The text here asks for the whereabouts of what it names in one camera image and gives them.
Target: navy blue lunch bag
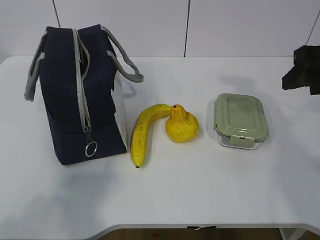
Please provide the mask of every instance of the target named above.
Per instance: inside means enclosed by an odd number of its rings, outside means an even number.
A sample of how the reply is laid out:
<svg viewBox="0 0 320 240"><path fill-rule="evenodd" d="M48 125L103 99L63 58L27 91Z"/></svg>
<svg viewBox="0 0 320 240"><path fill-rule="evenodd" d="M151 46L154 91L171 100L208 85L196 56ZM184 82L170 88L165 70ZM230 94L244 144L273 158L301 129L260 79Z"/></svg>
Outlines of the navy blue lunch bag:
<svg viewBox="0 0 320 240"><path fill-rule="evenodd" d="M122 68L110 40L134 74ZM54 151L62 165L127 152L119 73L135 83L144 80L104 26L46 28L30 66L24 98L34 100L39 77Z"/></svg>

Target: black object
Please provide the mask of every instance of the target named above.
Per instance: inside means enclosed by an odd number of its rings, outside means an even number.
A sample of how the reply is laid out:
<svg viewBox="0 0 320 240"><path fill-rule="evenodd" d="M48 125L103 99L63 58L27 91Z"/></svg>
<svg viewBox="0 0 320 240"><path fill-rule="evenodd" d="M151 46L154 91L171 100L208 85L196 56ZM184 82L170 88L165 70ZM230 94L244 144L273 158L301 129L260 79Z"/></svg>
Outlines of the black object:
<svg viewBox="0 0 320 240"><path fill-rule="evenodd" d="M310 94L320 94L320 46L304 45L293 53L294 67L282 78L282 89L310 87Z"/></svg>
<svg viewBox="0 0 320 240"><path fill-rule="evenodd" d="M186 227L187 229L194 229L194 230L196 230L196 229L216 229L217 228L217 226L187 226Z"/></svg>
<svg viewBox="0 0 320 240"><path fill-rule="evenodd" d="M109 39L135 74L124 72ZM54 151L62 165L127 152L112 96L112 91L116 94L117 70L130 81L143 81L143 75L105 27L95 25L78 31L46 28L24 96L33 101L39 75Z"/></svg>

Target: zipper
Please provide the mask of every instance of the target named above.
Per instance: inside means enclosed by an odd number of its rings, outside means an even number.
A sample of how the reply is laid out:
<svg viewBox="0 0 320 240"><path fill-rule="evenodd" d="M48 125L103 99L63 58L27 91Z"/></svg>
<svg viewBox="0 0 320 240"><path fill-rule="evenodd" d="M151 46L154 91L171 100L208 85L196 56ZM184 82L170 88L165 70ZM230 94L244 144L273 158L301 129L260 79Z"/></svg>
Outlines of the zipper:
<svg viewBox="0 0 320 240"><path fill-rule="evenodd" d="M93 140L92 134L91 134L91 121L90 121L90 115L87 105L87 99L85 95L85 88L84 88L84 79L88 73L89 65L90 65L90 55L88 50L86 49L85 45L81 41L78 31L76 29L72 30L73 33L73 43L74 43L74 57L75 57L75 74L76 74L76 95L78 100L78 107L79 107L79 115L80 115L80 121L82 130L86 135L86 141L87 145L84 150L84 154L87 157L92 157L97 149L98 149L98 143ZM83 53L86 54L87 57L87 67L83 74L81 74L81 67L80 63L84 59ZM94 150L90 154L88 153L88 149L91 145L94 144Z"/></svg>

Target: container lid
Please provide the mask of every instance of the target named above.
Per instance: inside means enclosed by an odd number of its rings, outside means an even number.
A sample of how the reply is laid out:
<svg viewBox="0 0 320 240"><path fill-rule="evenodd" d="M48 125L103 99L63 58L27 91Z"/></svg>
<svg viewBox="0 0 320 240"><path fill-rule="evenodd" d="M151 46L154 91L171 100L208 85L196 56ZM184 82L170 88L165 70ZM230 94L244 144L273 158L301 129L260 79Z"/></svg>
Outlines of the container lid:
<svg viewBox="0 0 320 240"><path fill-rule="evenodd" d="M262 142L268 136L264 107L254 96L220 94L215 101L214 127L238 146Z"/></svg>

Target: bag handle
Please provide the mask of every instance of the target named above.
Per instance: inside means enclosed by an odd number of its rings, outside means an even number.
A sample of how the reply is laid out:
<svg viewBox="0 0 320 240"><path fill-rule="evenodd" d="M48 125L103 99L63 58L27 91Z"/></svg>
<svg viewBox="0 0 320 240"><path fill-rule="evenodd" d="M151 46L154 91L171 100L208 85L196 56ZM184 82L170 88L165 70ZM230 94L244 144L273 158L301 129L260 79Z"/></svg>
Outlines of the bag handle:
<svg viewBox="0 0 320 240"><path fill-rule="evenodd" d="M139 72L139 69L137 68L137 66L130 60L126 51L118 42L118 40L115 38L115 36L105 26L101 26L101 30L106 33L106 35L110 38L110 40L114 43L114 45L119 49L120 53L123 56L124 62L134 70L134 74L127 73L124 70L124 68L121 66L120 62L118 61L114 53L112 51L107 50L106 51L107 54L109 55L109 57L112 58L113 63L115 64L118 71L129 81L134 83L142 83L144 81L144 76Z"/></svg>
<svg viewBox="0 0 320 240"><path fill-rule="evenodd" d="M41 37L40 43L36 49L35 55L33 56L31 66L28 72L28 79L25 85L24 99L33 102L36 93L36 84L39 77L39 66L40 61L45 58L45 53L42 52L45 43L45 37L47 32Z"/></svg>

